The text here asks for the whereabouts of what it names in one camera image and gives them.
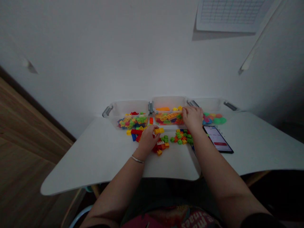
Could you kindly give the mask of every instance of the wrist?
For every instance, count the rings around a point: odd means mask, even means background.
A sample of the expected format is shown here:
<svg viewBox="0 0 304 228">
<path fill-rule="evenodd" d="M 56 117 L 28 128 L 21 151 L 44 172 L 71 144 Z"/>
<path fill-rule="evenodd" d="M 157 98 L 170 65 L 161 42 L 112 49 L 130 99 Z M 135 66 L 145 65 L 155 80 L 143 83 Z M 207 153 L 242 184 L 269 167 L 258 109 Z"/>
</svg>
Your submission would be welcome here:
<svg viewBox="0 0 304 228">
<path fill-rule="evenodd" d="M 137 148 L 133 153 L 133 156 L 144 162 L 148 157 L 148 153 L 144 149 Z"/>
</svg>

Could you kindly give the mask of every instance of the container handle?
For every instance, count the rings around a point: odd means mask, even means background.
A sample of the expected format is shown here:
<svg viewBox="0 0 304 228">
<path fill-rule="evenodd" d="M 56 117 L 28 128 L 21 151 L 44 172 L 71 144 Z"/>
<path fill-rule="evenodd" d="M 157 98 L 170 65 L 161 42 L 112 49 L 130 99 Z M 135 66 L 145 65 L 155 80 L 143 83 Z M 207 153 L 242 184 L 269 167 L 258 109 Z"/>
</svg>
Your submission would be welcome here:
<svg viewBox="0 0 304 228">
<path fill-rule="evenodd" d="M 199 107 L 199 105 L 194 100 L 190 101 L 190 103 L 191 103 L 190 106 Z"/>
<path fill-rule="evenodd" d="M 110 111 L 113 109 L 113 106 L 108 106 L 106 107 L 106 109 L 104 110 L 104 112 L 102 113 L 102 117 L 105 118 L 105 114 L 107 114 L 107 116 L 109 116 Z"/>
<path fill-rule="evenodd" d="M 228 108 L 230 108 L 232 111 L 236 111 L 238 108 L 235 107 L 233 104 L 229 103 L 229 102 L 225 102 L 224 101 L 224 105 L 226 105 Z"/>
<path fill-rule="evenodd" d="M 148 110 L 149 110 L 150 114 L 153 113 L 153 105 L 151 102 L 149 102 L 149 104 L 148 104 Z"/>
</svg>

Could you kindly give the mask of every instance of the blue building block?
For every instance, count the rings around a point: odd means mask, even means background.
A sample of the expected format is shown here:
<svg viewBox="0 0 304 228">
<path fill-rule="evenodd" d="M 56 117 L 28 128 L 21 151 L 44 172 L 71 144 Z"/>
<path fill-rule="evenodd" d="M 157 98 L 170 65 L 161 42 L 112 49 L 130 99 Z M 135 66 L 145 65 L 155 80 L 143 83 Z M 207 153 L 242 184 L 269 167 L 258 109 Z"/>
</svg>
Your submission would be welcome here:
<svg viewBox="0 0 304 228">
<path fill-rule="evenodd" d="M 135 140 L 136 140 L 136 135 L 135 135 L 135 134 L 131 134 L 131 135 L 132 135 L 133 142 L 135 142 Z"/>
</svg>

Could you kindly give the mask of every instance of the bracelet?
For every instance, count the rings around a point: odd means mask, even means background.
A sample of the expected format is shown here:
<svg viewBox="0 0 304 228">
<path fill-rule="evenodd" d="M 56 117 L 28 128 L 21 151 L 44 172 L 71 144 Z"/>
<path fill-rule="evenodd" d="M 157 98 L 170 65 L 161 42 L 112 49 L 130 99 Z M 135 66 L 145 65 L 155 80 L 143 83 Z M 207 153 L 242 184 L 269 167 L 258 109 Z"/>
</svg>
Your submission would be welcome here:
<svg viewBox="0 0 304 228">
<path fill-rule="evenodd" d="M 139 163 L 145 163 L 144 161 L 138 160 L 137 158 L 135 158 L 133 155 L 131 157 L 134 161 L 139 162 Z"/>
</svg>

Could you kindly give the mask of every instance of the clear plastic container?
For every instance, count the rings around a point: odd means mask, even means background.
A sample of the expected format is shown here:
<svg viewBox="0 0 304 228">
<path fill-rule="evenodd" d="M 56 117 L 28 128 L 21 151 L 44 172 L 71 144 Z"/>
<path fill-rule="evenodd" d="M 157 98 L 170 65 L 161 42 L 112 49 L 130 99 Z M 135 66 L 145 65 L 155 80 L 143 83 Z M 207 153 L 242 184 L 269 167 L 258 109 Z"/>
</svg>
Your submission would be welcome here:
<svg viewBox="0 0 304 228">
<path fill-rule="evenodd" d="M 241 112 L 237 106 L 222 98 L 195 98 L 191 104 L 203 109 L 203 125 L 225 124 L 231 117 Z"/>
<path fill-rule="evenodd" d="M 183 113 L 179 107 L 191 105 L 186 97 L 167 96 L 167 97 L 154 97 L 152 99 L 153 115 L 158 125 L 183 125 Z"/>
<path fill-rule="evenodd" d="M 127 130 L 140 126 L 146 127 L 150 114 L 148 104 L 149 101 L 146 100 L 112 102 L 102 113 L 102 116 L 109 119 L 116 129 Z M 137 115 L 130 115 L 132 112 L 136 112 Z"/>
</svg>

